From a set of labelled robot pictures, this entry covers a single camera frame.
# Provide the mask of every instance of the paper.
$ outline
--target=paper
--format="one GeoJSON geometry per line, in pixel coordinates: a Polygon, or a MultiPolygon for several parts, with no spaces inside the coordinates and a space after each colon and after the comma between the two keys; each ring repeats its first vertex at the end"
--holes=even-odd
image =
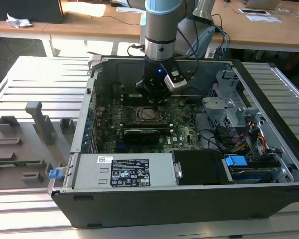
{"type": "Polygon", "coordinates": [[[32,26],[32,24],[30,23],[29,20],[27,19],[16,19],[12,16],[9,16],[9,14],[7,14],[8,16],[8,20],[7,23],[15,28],[20,28],[20,27],[27,27],[27,26],[32,26]]]}
{"type": "Polygon", "coordinates": [[[123,6],[118,6],[116,8],[116,11],[118,11],[118,12],[134,12],[134,13],[143,12],[143,10],[139,10],[139,9],[136,9],[136,8],[123,7],[123,6]]]}
{"type": "Polygon", "coordinates": [[[250,21],[281,22],[275,17],[269,16],[246,16],[250,21]]]}

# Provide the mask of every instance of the label sticker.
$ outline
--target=label sticker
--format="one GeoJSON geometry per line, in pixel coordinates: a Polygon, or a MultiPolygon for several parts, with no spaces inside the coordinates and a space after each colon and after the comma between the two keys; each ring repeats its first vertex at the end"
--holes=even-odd
{"type": "Polygon", "coordinates": [[[110,184],[114,188],[150,186],[149,160],[112,160],[110,184]]]}
{"type": "Polygon", "coordinates": [[[98,156],[98,163],[111,163],[113,157],[109,156],[98,156]]]}

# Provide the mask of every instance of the sunlight on desk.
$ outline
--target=sunlight on desk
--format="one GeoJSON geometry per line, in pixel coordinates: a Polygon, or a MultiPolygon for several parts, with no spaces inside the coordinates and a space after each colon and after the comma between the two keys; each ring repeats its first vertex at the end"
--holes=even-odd
{"type": "Polygon", "coordinates": [[[103,16],[106,5],[103,4],[89,4],[85,2],[69,2],[67,10],[89,16],[103,16]]]}

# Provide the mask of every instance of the black cable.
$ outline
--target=black cable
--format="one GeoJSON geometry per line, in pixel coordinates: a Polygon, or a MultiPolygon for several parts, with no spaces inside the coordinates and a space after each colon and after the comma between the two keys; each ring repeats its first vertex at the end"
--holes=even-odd
{"type": "Polygon", "coordinates": [[[205,136],[201,135],[201,133],[198,131],[197,127],[196,127],[196,117],[197,117],[197,113],[198,113],[198,109],[199,107],[201,106],[201,103],[197,104],[197,108],[196,108],[196,111],[195,111],[195,114],[194,114],[194,120],[193,120],[193,125],[194,125],[194,128],[196,130],[196,132],[206,141],[210,142],[211,144],[215,145],[217,148],[219,148],[219,150],[222,151],[222,149],[219,147],[219,145],[217,145],[217,143],[214,143],[213,141],[209,140],[208,138],[206,138],[205,136]]]}
{"type": "Polygon", "coordinates": [[[198,94],[200,94],[202,97],[205,97],[205,95],[204,95],[199,89],[197,89],[196,87],[189,86],[189,87],[187,87],[185,90],[187,91],[188,89],[193,89],[193,90],[195,90],[198,94]]]}
{"type": "MultiPolygon", "coordinates": [[[[212,17],[213,17],[213,16],[219,16],[219,18],[220,18],[220,29],[224,30],[224,28],[223,28],[223,19],[222,19],[221,15],[219,15],[219,14],[214,14],[214,15],[212,15],[212,17]]],[[[216,55],[216,53],[222,48],[222,46],[224,45],[224,42],[225,42],[225,37],[224,37],[224,35],[221,34],[221,36],[222,36],[223,40],[222,40],[220,46],[218,47],[218,49],[215,51],[215,55],[216,55]]]]}
{"type": "Polygon", "coordinates": [[[201,133],[201,132],[203,132],[203,131],[207,131],[207,132],[210,132],[210,133],[214,133],[214,132],[215,132],[215,131],[212,130],[212,129],[202,129],[202,130],[200,130],[198,133],[201,133]]]}
{"type": "MultiPolygon", "coordinates": [[[[185,35],[181,32],[181,30],[179,30],[179,28],[177,28],[177,31],[179,32],[179,34],[184,38],[184,40],[187,42],[187,44],[189,45],[190,49],[192,50],[192,52],[195,53],[193,47],[191,46],[191,44],[189,43],[189,41],[187,40],[187,38],[185,37],[185,35]]],[[[194,54],[195,56],[195,59],[196,59],[196,62],[197,62],[197,66],[196,66],[196,69],[195,71],[193,72],[193,75],[195,75],[199,69],[199,61],[198,61],[198,57],[197,57],[197,54],[195,53],[194,54]]]]}
{"type": "Polygon", "coordinates": [[[112,16],[91,16],[91,19],[94,19],[96,17],[110,17],[110,18],[113,18],[113,19],[115,19],[117,21],[120,21],[121,23],[124,23],[126,25],[130,25],[130,26],[138,26],[139,25],[139,23],[138,24],[130,24],[130,23],[127,23],[127,22],[123,22],[123,21],[121,21],[121,20],[119,20],[119,19],[117,19],[115,17],[112,17],[112,16]]]}
{"type": "Polygon", "coordinates": [[[231,6],[229,6],[228,5],[228,3],[226,3],[225,5],[224,5],[224,8],[231,8],[236,14],[238,14],[238,15],[245,15],[244,13],[240,13],[240,12],[236,12],[231,6]]]}
{"type": "Polygon", "coordinates": [[[132,48],[132,46],[129,46],[128,49],[126,50],[126,52],[128,53],[129,56],[133,56],[129,53],[129,49],[132,48]]]}
{"type": "Polygon", "coordinates": [[[199,49],[199,38],[198,38],[198,31],[197,31],[197,24],[196,24],[196,21],[194,20],[194,16],[193,14],[191,15],[192,16],[192,20],[194,22],[194,27],[195,27],[195,32],[196,32],[196,39],[197,39],[197,47],[196,47],[196,51],[193,52],[190,56],[194,55],[194,54],[197,54],[197,51],[199,49]]]}
{"type": "Polygon", "coordinates": [[[214,14],[214,15],[212,15],[212,17],[213,16],[219,16],[219,18],[220,18],[220,27],[221,27],[221,29],[223,29],[223,19],[221,18],[221,15],[219,15],[219,14],[214,14]]]}
{"type": "Polygon", "coordinates": [[[210,148],[210,141],[208,141],[208,149],[211,149],[210,148]]]}
{"type": "Polygon", "coordinates": [[[127,48],[127,53],[128,53],[129,56],[133,56],[133,55],[131,55],[130,52],[129,52],[129,49],[130,49],[130,48],[139,49],[141,52],[144,52],[144,48],[145,48],[145,46],[144,46],[144,45],[136,46],[135,44],[130,45],[130,46],[127,48]]]}
{"type": "Polygon", "coordinates": [[[9,47],[9,45],[5,42],[5,40],[4,40],[1,36],[0,36],[0,39],[1,39],[2,42],[7,46],[7,48],[9,48],[9,50],[10,50],[13,54],[15,54],[14,51],[11,50],[11,48],[9,47]]]}
{"type": "Polygon", "coordinates": [[[184,0],[184,3],[185,3],[185,14],[184,14],[184,19],[186,18],[186,14],[187,14],[187,2],[186,0],[184,0]]]}

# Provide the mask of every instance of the cable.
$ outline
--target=cable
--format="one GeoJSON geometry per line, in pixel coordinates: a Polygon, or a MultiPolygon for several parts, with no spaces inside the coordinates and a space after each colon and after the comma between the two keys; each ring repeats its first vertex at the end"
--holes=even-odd
{"type": "MultiPolygon", "coordinates": [[[[221,15],[219,15],[219,14],[214,14],[214,15],[212,15],[212,17],[213,17],[213,16],[219,16],[219,18],[220,18],[220,28],[223,30],[223,29],[224,29],[224,28],[223,28],[223,19],[222,19],[221,15]]],[[[222,33],[221,33],[221,36],[222,36],[223,40],[222,40],[220,46],[218,47],[218,49],[215,51],[215,54],[214,54],[214,55],[217,54],[217,52],[222,48],[222,46],[223,46],[223,44],[224,44],[224,42],[225,42],[225,37],[224,37],[224,35],[223,35],[222,33]]]]}
{"type": "Polygon", "coordinates": [[[228,46],[227,46],[227,49],[229,49],[229,46],[230,46],[230,43],[231,43],[231,38],[230,38],[230,35],[227,33],[227,32],[225,32],[225,34],[228,36],[228,38],[229,38],[229,42],[228,42],[228,46]]]}
{"type": "Polygon", "coordinates": [[[296,15],[292,14],[291,12],[286,11],[286,10],[283,10],[283,9],[281,9],[281,8],[279,8],[278,11],[283,11],[283,12],[286,12],[286,13],[290,14],[291,16],[294,16],[294,17],[299,18],[299,16],[296,16],[296,15]]]}
{"type": "Polygon", "coordinates": [[[198,94],[200,94],[202,97],[205,97],[203,93],[201,93],[200,90],[198,90],[196,87],[193,87],[193,86],[189,86],[185,89],[185,91],[187,91],[188,89],[193,89],[195,90],[198,94]]]}
{"type": "Polygon", "coordinates": [[[127,23],[127,22],[123,22],[123,21],[121,21],[121,20],[119,20],[119,19],[117,19],[117,18],[115,18],[115,17],[112,17],[112,16],[90,16],[91,17],[91,19],[94,19],[94,18],[99,18],[99,17],[110,17],[110,18],[113,18],[113,19],[115,19],[115,20],[117,20],[117,21],[120,21],[121,23],[124,23],[124,24],[126,24],[126,25],[130,25],[130,26],[138,26],[139,25],[139,23],[138,24],[130,24],[130,23],[127,23]]]}
{"type": "Polygon", "coordinates": [[[9,48],[9,50],[14,54],[14,51],[11,50],[9,45],[5,42],[5,40],[1,36],[0,36],[0,39],[4,42],[4,44],[7,46],[7,48],[9,48]]]}
{"type": "Polygon", "coordinates": [[[194,54],[197,54],[198,52],[198,49],[199,49],[199,37],[198,37],[198,31],[197,31],[197,24],[196,24],[196,21],[194,20],[194,16],[193,14],[191,15],[192,16],[192,20],[194,22],[194,27],[195,27],[195,32],[196,32],[196,42],[197,42],[197,47],[196,47],[196,50],[195,50],[195,53],[193,52],[190,56],[194,55],[194,54]]]}
{"type": "Polygon", "coordinates": [[[212,136],[212,137],[210,137],[210,138],[209,138],[209,141],[208,141],[208,149],[211,149],[211,148],[210,148],[210,142],[211,142],[211,139],[212,139],[212,138],[214,138],[214,139],[215,139],[215,141],[216,141],[216,138],[215,138],[215,136],[212,136]]]}
{"type": "Polygon", "coordinates": [[[227,34],[226,32],[224,32],[223,29],[221,29],[219,26],[217,26],[217,25],[214,25],[214,26],[221,32],[221,34],[224,36],[224,38],[225,38],[225,40],[226,40],[225,50],[224,50],[224,53],[223,53],[223,55],[222,55],[222,57],[221,57],[221,59],[223,59],[224,56],[225,56],[225,53],[226,53],[226,51],[227,51],[227,49],[228,49],[228,47],[229,47],[228,40],[227,40],[227,35],[228,35],[228,34],[227,34]]]}
{"type": "Polygon", "coordinates": [[[220,18],[220,27],[221,27],[221,29],[223,29],[223,19],[221,18],[221,15],[219,15],[219,14],[214,14],[214,15],[212,15],[212,17],[213,16],[219,16],[219,18],[220,18]]]}
{"type": "Polygon", "coordinates": [[[274,13],[273,15],[274,15],[275,17],[277,17],[278,20],[280,20],[280,17],[278,16],[278,14],[277,14],[275,11],[270,11],[270,13],[271,13],[271,14],[274,13]]]}
{"type": "Polygon", "coordinates": [[[184,0],[184,3],[185,3],[185,14],[184,14],[184,19],[186,18],[186,14],[187,14],[187,2],[186,0],[184,0]]]}
{"type": "Polygon", "coordinates": [[[130,46],[127,48],[127,53],[128,53],[129,56],[133,56],[133,55],[131,55],[130,52],[129,52],[129,49],[130,49],[130,48],[133,48],[133,49],[140,49],[140,51],[142,51],[142,49],[144,50],[145,46],[144,46],[144,45],[136,46],[135,44],[130,45],[130,46]]]}
{"type": "Polygon", "coordinates": [[[196,130],[196,132],[206,141],[210,142],[211,144],[215,145],[217,148],[219,148],[219,150],[222,151],[221,147],[217,144],[217,143],[214,143],[213,141],[209,140],[208,138],[206,138],[205,136],[201,135],[200,131],[198,131],[197,127],[196,127],[196,116],[197,116],[197,113],[198,113],[198,109],[199,107],[201,106],[201,103],[197,104],[197,108],[196,108],[196,111],[195,111],[195,114],[194,114],[194,120],[193,120],[193,125],[194,125],[194,128],[196,130]]]}
{"type": "Polygon", "coordinates": [[[189,43],[189,41],[187,40],[187,38],[185,37],[185,35],[181,32],[181,30],[179,28],[177,28],[177,31],[179,32],[179,34],[184,38],[184,40],[187,42],[188,46],[190,47],[190,49],[192,50],[192,52],[194,52],[194,56],[195,56],[195,59],[196,59],[196,62],[197,62],[197,66],[196,66],[196,69],[195,71],[193,72],[193,75],[195,75],[199,69],[199,61],[198,61],[198,57],[197,57],[197,54],[195,53],[193,47],[191,46],[191,44],[189,43]]]}
{"type": "Polygon", "coordinates": [[[259,139],[261,139],[261,141],[263,143],[263,152],[264,152],[264,154],[266,154],[266,145],[267,145],[266,139],[264,137],[262,137],[260,134],[258,134],[257,136],[259,139]]]}
{"type": "Polygon", "coordinates": [[[32,44],[31,44],[29,47],[27,47],[27,48],[25,48],[25,49],[23,49],[23,50],[20,50],[20,51],[18,51],[17,53],[15,53],[15,54],[13,54],[12,56],[10,56],[9,59],[8,59],[8,61],[7,61],[8,66],[10,66],[9,61],[11,60],[12,57],[16,56],[17,54],[21,53],[22,51],[25,51],[25,50],[27,50],[27,49],[30,49],[31,47],[33,47],[33,45],[34,45],[34,39],[32,39],[32,44]]]}
{"type": "Polygon", "coordinates": [[[238,148],[233,149],[233,153],[238,152],[240,150],[242,150],[244,147],[248,146],[248,143],[243,143],[242,145],[240,145],[238,148]]]}
{"type": "Polygon", "coordinates": [[[118,138],[116,138],[115,140],[118,141],[118,142],[124,143],[124,141],[122,141],[122,140],[120,140],[118,138]]]}
{"type": "Polygon", "coordinates": [[[214,132],[215,132],[215,131],[212,130],[212,129],[202,129],[202,130],[200,130],[198,133],[201,133],[201,132],[203,132],[203,131],[207,131],[207,132],[210,132],[210,133],[214,133],[214,132]]]}
{"type": "Polygon", "coordinates": [[[224,8],[231,8],[236,14],[238,14],[238,15],[245,15],[245,14],[243,14],[243,13],[240,13],[240,12],[236,12],[231,6],[229,6],[228,5],[228,3],[226,3],[225,5],[224,5],[224,8]]]}

